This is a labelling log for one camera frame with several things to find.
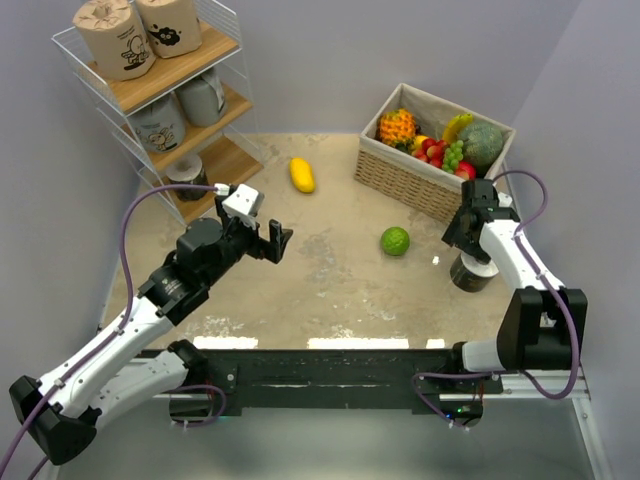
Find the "brown roll with black print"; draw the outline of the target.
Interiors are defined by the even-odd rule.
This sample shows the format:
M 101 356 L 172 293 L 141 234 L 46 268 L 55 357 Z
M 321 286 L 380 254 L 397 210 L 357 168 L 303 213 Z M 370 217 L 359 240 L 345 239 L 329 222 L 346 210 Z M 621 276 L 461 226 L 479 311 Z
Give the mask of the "brown roll with black print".
M 134 2 L 151 46 L 161 58 L 173 58 L 202 45 L 201 27 L 192 0 L 136 0 Z

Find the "brown paper towel roll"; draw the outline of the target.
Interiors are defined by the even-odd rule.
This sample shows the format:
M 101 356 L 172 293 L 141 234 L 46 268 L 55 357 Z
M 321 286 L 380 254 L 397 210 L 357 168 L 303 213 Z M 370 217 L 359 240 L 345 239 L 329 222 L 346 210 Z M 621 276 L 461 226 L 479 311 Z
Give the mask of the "brown paper towel roll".
M 87 1 L 74 14 L 73 25 L 98 71 L 108 79 L 141 77 L 155 62 L 143 25 L 128 1 Z

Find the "grey paper towel roll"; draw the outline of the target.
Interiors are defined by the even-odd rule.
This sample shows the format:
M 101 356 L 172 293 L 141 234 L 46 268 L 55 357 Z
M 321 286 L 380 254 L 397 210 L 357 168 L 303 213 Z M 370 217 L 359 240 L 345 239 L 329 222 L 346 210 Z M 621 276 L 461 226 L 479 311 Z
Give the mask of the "grey paper towel roll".
M 167 153 L 186 135 L 186 123 L 177 100 L 165 95 L 130 117 L 131 126 L 148 152 Z

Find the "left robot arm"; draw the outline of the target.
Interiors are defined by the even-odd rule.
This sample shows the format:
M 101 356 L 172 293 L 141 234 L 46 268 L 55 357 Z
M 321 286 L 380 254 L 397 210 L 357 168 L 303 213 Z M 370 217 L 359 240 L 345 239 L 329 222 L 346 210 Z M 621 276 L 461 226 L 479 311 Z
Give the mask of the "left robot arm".
M 39 378 L 23 375 L 9 388 L 21 424 L 16 442 L 30 435 L 56 466 L 82 453 L 100 428 L 164 391 L 200 390 L 207 368 L 190 342 L 161 354 L 140 377 L 121 369 L 149 343 L 179 325 L 209 298 L 210 288 L 243 256 L 277 264 L 293 232 L 269 222 L 262 238 L 261 201 L 238 193 L 216 200 L 217 215 L 192 221 L 175 248 L 137 291 L 119 317 L 58 367 Z

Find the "dark grey towel roll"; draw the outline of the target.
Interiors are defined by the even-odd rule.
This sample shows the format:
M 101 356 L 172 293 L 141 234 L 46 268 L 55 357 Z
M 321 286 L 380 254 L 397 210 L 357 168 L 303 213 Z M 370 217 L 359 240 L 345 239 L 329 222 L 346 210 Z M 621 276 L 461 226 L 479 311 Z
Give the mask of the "dark grey towel roll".
M 193 126 L 212 126 L 226 113 L 226 96 L 215 67 L 178 87 L 176 96 Z

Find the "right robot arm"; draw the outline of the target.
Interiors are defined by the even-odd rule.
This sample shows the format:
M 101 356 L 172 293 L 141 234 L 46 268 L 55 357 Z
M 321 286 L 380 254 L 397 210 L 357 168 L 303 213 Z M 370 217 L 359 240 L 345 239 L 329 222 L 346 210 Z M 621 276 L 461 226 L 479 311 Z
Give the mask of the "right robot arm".
M 524 234 L 520 218 L 488 179 L 461 185 L 461 204 L 442 236 L 459 254 L 453 283 L 480 292 L 496 276 L 511 290 L 496 337 L 459 342 L 445 369 L 448 386 L 469 392 L 481 372 L 565 370 L 576 373 L 588 300 L 549 272 Z

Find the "green bumpy citrus fruit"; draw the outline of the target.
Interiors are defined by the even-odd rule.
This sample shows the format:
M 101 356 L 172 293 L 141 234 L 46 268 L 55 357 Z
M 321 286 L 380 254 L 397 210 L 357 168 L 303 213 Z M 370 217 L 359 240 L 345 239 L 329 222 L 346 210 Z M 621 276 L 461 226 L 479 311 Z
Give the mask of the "green bumpy citrus fruit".
M 403 256 L 410 247 L 409 233 L 401 227 L 390 227 L 381 235 L 380 246 L 389 256 Z

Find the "white paper towel roll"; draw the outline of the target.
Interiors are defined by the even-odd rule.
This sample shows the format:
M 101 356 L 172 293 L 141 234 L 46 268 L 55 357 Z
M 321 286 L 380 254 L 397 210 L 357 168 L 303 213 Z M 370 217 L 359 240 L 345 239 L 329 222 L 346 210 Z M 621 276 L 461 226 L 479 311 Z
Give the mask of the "white paper towel roll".
M 484 290 L 498 273 L 494 262 L 484 264 L 464 252 L 456 257 L 449 270 L 452 283 L 468 293 Z

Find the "white and grey towel roll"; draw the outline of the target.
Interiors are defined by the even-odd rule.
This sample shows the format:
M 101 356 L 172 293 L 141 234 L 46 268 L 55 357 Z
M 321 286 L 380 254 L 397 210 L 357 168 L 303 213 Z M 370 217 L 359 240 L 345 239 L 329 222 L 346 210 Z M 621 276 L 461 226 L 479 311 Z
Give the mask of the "white and grey towel roll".
M 196 153 L 188 154 L 169 165 L 165 175 L 171 184 L 208 185 L 208 178 L 201 157 Z M 178 188 L 174 190 L 181 202 L 195 202 L 206 195 L 206 191 L 198 189 Z

